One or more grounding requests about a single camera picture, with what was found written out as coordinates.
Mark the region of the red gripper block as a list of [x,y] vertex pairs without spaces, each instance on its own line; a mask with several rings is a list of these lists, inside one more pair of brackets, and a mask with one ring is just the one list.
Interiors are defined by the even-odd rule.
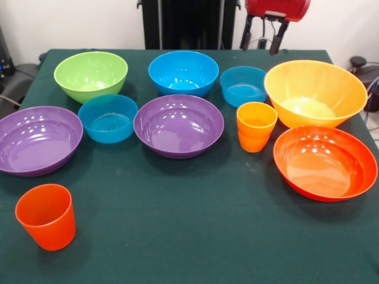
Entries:
[[[249,48],[252,37],[251,26],[253,16],[271,17],[284,19],[285,21],[299,22],[306,14],[311,0],[246,0],[245,27],[240,42],[240,49],[246,51]],[[284,34],[289,26],[289,22],[282,22],[279,31],[274,35],[270,46],[269,54],[275,55],[280,49]]]

